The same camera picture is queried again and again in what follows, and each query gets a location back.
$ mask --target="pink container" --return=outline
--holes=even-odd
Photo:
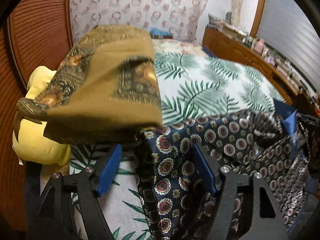
[[[263,52],[263,49],[264,49],[264,40],[260,39],[254,46],[254,51],[258,52],[261,55]]]

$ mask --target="window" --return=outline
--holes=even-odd
[[[294,0],[266,0],[257,36],[320,91],[320,38]]]

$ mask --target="metal screw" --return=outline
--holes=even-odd
[[[254,173],[254,176],[257,178],[257,179],[261,179],[262,178],[262,174],[260,172],[255,172]]]
[[[91,166],[88,166],[85,168],[85,172],[90,173],[93,171],[93,168]]]
[[[54,179],[57,179],[57,178],[60,177],[60,173],[59,173],[59,172],[55,172],[54,174],[52,174],[52,177],[53,177]]]
[[[223,172],[223,173],[228,173],[230,171],[230,169],[227,167],[227,166],[222,166],[220,168],[220,170]]]

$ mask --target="blue gripper pad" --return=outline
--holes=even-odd
[[[294,135],[297,131],[297,110],[293,106],[288,106],[287,104],[273,99],[275,104],[276,114],[280,114],[283,120],[284,127],[286,128],[288,135]]]
[[[193,145],[192,147],[192,154],[193,154],[193,164],[195,168],[198,171],[198,174],[200,175],[200,178],[202,179],[202,183],[212,196],[216,196],[218,191],[215,187],[215,180],[213,173],[205,160],[203,154],[201,153],[201,149],[198,145]]]
[[[114,151],[111,153],[106,166],[99,176],[99,186],[97,188],[98,197],[101,197],[109,190],[116,171],[119,168],[121,157],[122,147],[120,144],[117,144]]]

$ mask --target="yellow plush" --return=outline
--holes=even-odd
[[[56,71],[45,66],[37,67],[30,76],[26,98],[33,99],[40,94],[48,86],[55,73]],[[16,113],[12,135],[12,145],[16,154],[23,160],[40,164],[57,163],[60,166],[67,164],[70,160],[70,146],[44,137],[46,122],[36,122],[27,120]]]

